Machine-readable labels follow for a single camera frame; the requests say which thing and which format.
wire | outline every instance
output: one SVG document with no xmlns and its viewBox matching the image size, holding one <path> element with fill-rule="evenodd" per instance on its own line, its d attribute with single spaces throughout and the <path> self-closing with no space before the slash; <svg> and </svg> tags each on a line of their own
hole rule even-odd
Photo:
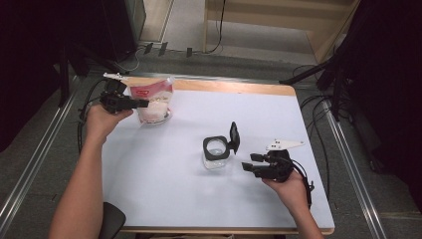
<svg viewBox="0 0 422 239">
<path fill-rule="evenodd" d="M 292 71 L 292 76 L 293 76 L 293 77 L 295 77 L 295 76 L 296 76 L 296 75 L 295 75 L 295 72 L 296 72 L 298 69 L 300 69 L 300 68 L 304 68 L 304 67 L 315 67 L 315 65 L 302 65 L 302 66 L 298 66 L 298 67 L 296 67 L 296 68 L 294 68 L 294 69 L 293 69 L 293 71 Z M 316 78 L 316 80 L 318 80 L 317 73 L 315 73 L 315 74 L 314 74 L 314 77 Z"/>
<path fill-rule="evenodd" d="M 218 55 L 218 54 L 220 54 L 222 51 L 223 51 L 223 46 L 220 46 L 221 47 L 221 50 L 220 50 L 220 52 L 218 52 L 218 53 L 203 53 L 202 51 L 193 51 L 192 52 L 192 54 L 195 54 L 195 55 Z M 161 49 L 160 48 L 151 48 L 151 52 L 152 51 L 156 51 L 156 52 L 159 52 Z M 181 51 L 181 50 L 171 50 L 171 49 L 166 49 L 165 50 L 166 52 L 176 52 L 176 53 L 186 53 L 186 51 Z"/>
<path fill-rule="evenodd" d="M 127 72 L 131 72 L 136 70 L 139 67 L 139 58 L 137 57 L 137 53 L 142 50 L 142 49 L 138 49 L 135 53 L 134 56 L 136 57 L 136 67 L 132 68 L 132 69 L 126 69 L 123 66 L 119 65 L 118 62 L 114 62 L 118 67 L 120 67 L 121 69 L 127 71 Z"/>
<path fill-rule="evenodd" d="M 323 152 L 323 156 L 325 158 L 325 169 L 326 169 L 326 198 L 327 200 L 329 200 L 329 194 L 330 194 L 330 183 L 329 183 L 329 162 L 328 162 L 328 156 L 326 153 L 326 148 L 325 148 L 325 144 L 323 143 L 322 137 L 320 136 L 320 132 L 319 129 L 317 128 L 317 122 L 316 122 L 316 118 L 315 118 L 315 111 L 316 108 L 319 104 L 321 104 L 323 101 L 325 101 L 325 99 L 320 100 L 313 108 L 313 122 L 314 122 L 314 127 L 316 129 L 316 134 L 317 137 L 319 138 L 319 142 L 320 145 L 322 147 L 322 152 Z"/>
<path fill-rule="evenodd" d="M 330 195 L 330 173 L 329 173 L 329 161 L 328 161 L 328 156 L 326 153 L 326 149 L 325 149 L 325 144 L 323 143 L 323 140 L 320 136 L 320 132 L 319 129 L 317 128 L 317 122 L 321 119 L 324 118 L 324 116 L 330 111 L 330 109 L 324 109 L 322 111 L 320 111 L 319 113 L 316 114 L 316 110 L 317 107 L 319 106 L 319 104 L 321 104 L 323 101 L 326 101 L 328 99 L 331 99 L 332 96 L 311 96 L 306 98 L 302 103 L 301 103 L 301 111 L 303 110 L 303 108 L 309 104 L 310 102 L 319 99 L 319 101 L 316 103 L 316 105 L 313 108 L 313 120 L 312 122 L 310 122 L 307 126 L 307 131 L 308 128 L 312 125 L 312 130 L 309 133 L 309 138 L 311 140 L 311 136 L 312 136 L 312 132 L 314 130 L 314 128 L 316 129 L 316 133 L 319 139 L 319 142 L 321 144 L 321 148 L 322 148 L 322 152 L 323 152 L 323 156 L 325 159 L 325 169 L 326 169 L 326 198 L 329 200 L 329 195 Z"/>
<path fill-rule="evenodd" d="M 296 160 L 293 160 L 292 159 L 292 162 L 294 162 L 295 164 L 297 164 L 302 169 L 302 172 L 304 173 L 304 175 L 302 175 L 302 176 L 308 178 L 307 171 L 304 169 L 304 167 L 300 163 L 298 163 Z"/>
<path fill-rule="evenodd" d="M 79 153 L 81 153 L 82 151 L 82 145 L 83 145 L 82 134 L 83 134 L 85 122 L 87 121 L 87 107 L 89 106 L 90 103 L 100 98 L 100 97 L 97 97 L 97 98 L 91 99 L 91 95 L 93 94 L 93 91 L 97 87 L 97 85 L 105 81 L 107 81 L 107 79 L 102 78 L 98 80 L 95 84 L 93 84 L 93 86 L 90 88 L 90 91 L 87 94 L 83 107 L 79 109 L 80 111 L 80 115 L 79 115 L 80 121 L 78 122 L 78 151 Z"/>
<path fill-rule="evenodd" d="M 218 39 L 218 43 L 217 46 L 215 46 L 215 48 L 211 51 L 206 51 L 204 54 L 211 54 L 213 52 L 215 52 L 215 50 L 217 50 L 217 48 L 220 46 L 221 43 L 221 39 L 223 38 L 223 19 L 224 19 L 224 8 L 226 7 L 226 0 L 223 1 L 223 9 L 221 10 L 221 19 L 220 19 L 220 31 L 219 31 L 219 39 Z"/>
</svg>

plastic bag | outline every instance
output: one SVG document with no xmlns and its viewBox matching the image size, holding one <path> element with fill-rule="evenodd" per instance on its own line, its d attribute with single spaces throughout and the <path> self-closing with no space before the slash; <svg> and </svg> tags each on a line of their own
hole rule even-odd
<svg viewBox="0 0 422 239">
<path fill-rule="evenodd" d="M 171 118 L 168 107 L 173 95 L 174 78 L 167 78 L 153 84 L 131 82 L 128 85 L 133 99 L 149 100 L 147 108 L 138 108 L 140 123 L 160 124 Z"/>
</svg>

hand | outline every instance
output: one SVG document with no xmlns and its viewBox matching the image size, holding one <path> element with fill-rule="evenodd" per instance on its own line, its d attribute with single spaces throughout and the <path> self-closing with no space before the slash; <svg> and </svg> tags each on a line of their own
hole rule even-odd
<svg viewBox="0 0 422 239">
<path fill-rule="evenodd" d="M 115 126 L 132 114 L 132 110 L 110 114 L 101 105 L 92 106 L 87 117 L 87 141 L 103 144 Z"/>
<path fill-rule="evenodd" d="M 308 209 L 307 191 L 301 175 L 296 171 L 293 170 L 285 182 L 277 182 L 265 178 L 262 180 L 277 192 L 282 202 L 291 212 L 297 209 Z"/>
</svg>

black cable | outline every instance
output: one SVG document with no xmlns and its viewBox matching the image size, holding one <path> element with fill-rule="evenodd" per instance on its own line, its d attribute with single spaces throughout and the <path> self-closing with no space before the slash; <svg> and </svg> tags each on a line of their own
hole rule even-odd
<svg viewBox="0 0 422 239">
<path fill-rule="evenodd" d="M 159 52 L 160 48 L 152 48 L 151 52 Z M 175 53 L 186 53 L 186 51 L 182 51 L 182 50 L 171 50 L 171 49 L 166 49 L 166 52 L 175 52 Z M 193 51 L 192 54 L 194 55 L 213 55 L 213 54 L 219 54 L 219 53 L 209 53 L 209 52 L 205 52 L 203 53 L 202 51 Z"/>
<path fill-rule="evenodd" d="M 223 9 L 221 10 L 221 19 L 220 19 L 220 32 L 219 32 L 219 40 L 217 43 L 217 46 L 215 46 L 215 48 L 211 51 L 207 51 L 204 54 L 210 54 L 215 52 L 215 50 L 217 50 L 217 48 L 220 46 L 221 43 L 221 39 L 223 38 L 223 19 L 224 19 L 224 8 L 226 7 L 226 0 L 223 1 Z"/>
<path fill-rule="evenodd" d="M 327 198 L 327 200 L 329 200 L 329 189 L 330 189 L 330 186 L 329 185 L 330 185 L 330 183 L 329 183 L 329 162 L 328 162 L 328 156 L 327 156 L 327 153 L 326 153 L 325 144 L 323 143 L 322 137 L 320 136 L 320 132 L 319 132 L 319 129 L 317 128 L 317 122 L 316 122 L 316 119 L 315 119 L 315 111 L 317 109 L 317 106 L 319 104 L 321 104 L 323 101 L 325 101 L 325 99 L 320 100 L 314 106 L 314 108 L 313 108 L 313 122 L 314 122 L 314 127 L 316 129 L 317 137 L 319 138 L 319 142 L 320 142 L 320 145 L 322 147 L 323 156 L 325 158 L 325 169 L 326 169 L 326 198 Z"/>
<path fill-rule="evenodd" d="M 316 122 L 318 122 L 319 120 L 323 119 L 325 117 L 325 115 L 330 111 L 330 109 L 326 109 L 326 110 L 322 110 L 320 111 L 316 117 L 320 114 L 322 114 L 321 116 L 319 116 L 319 118 L 316 120 Z M 313 131 L 314 131 L 314 121 L 311 121 L 308 125 L 307 125 L 307 131 L 309 130 L 309 127 L 312 126 L 311 131 L 308 133 L 309 138 L 311 139 L 312 135 L 313 135 Z"/>
<path fill-rule="evenodd" d="M 79 109 L 80 111 L 80 115 L 79 115 L 80 121 L 78 122 L 78 151 L 79 153 L 81 153 L 82 151 L 82 145 L 83 145 L 82 134 L 83 134 L 83 128 L 84 128 L 85 122 L 87 120 L 87 107 L 91 102 L 98 99 L 98 98 L 91 99 L 91 95 L 93 94 L 93 91 L 97 87 L 97 85 L 105 81 L 107 81 L 107 79 L 102 78 L 98 80 L 95 84 L 93 84 L 93 86 L 90 88 L 90 91 L 87 94 L 83 107 Z"/>
<path fill-rule="evenodd" d="M 298 66 L 298 67 L 296 67 L 296 68 L 294 68 L 293 69 L 293 71 L 292 71 L 292 76 L 293 77 L 295 77 L 296 75 L 295 75 L 295 72 L 298 70 L 298 69 L 300 69 L 300 68 L 303 68 L 303 67 L 315 67 L 315 65 L 302 65 L 302 66 Z"/>
<path fill-rule="evenodd" d="M 294 77 L 292 77 L 288 80 L 280 80 L 279 83 L 283 84 L 283 85 L 289 85 L 289 86 L 293 85 L 293 84 L 295 84 L 295 83 L 297 83 L 297 82 L 299 82 L 299 81 L 301 81 L 301 80 L 303 80 L 303 79 L 305 79 L 305 78 L 307 78 L 311 75 L 314 75 L 314 74 L 316 74 L 316 73 L 318 73 L 322 70 L 325 70 L 325 68 L 327 68 L 331 64 L 331 61 L 332 61 L 332 59 L 328 59 L 325 62 L 323 62 L 323 63 L 321 63 L 317 66 L 314 66 L 314 67 L 310 68 L 309 70 L 307 70 L 303 73 L 300 73 L 297 76 L 294 76 Z"/>
<path fill-rule="evenodd" d="M 306 99 L 304 99 L 304 101 L 301 103 L 301 110 L 308 104 L 308 103 L 310 103 L 311 101 L 313 101 L 313 100 L 316 100 L 316 99 L 319 99 L 319 98 L 324 98 L 324 99 L 330 99 L 330 98 L 332 98 L 332 96 L 311 96 L 311 97 L 308 97 L 308 98 L 306 98 Z"/>
<path fill-rule="evenodd" d="M 302 175 L 302 177 L 308 178 L 307 171 L 304 169 L 304 167 L 300 163 L 298 163 L 296 160 L 293 160 L 292 159 L 292 162 L 294 162 L 295 164 L 297 164 L 302 169 L 302 172 L 304 173 L 304 175 Z"/>
</svg>

table surface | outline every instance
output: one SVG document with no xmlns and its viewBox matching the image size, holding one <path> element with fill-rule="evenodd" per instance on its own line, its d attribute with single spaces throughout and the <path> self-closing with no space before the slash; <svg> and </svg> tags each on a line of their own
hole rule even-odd
<svg viewBox="0 0 422 239">
<path fill-rule="evenodd" d="M 142 82 L 156 79 L 136 79 Z M 298 100 L 287 86 L 176 80 L 172 117 L 118 124 L 103 149 L 105 201 L 126 215 L 123 231 L 154 233 L 297 233 L 277 194 L 241 162 L 266 153 L 275 138 L 303 141 L 289 149 L 313 181 L 311 212 L 322 233 L 334 230 Z M 241 143 L 224 167 L 207 169 L 202 141 L 235 121 Z"/>
</svg>

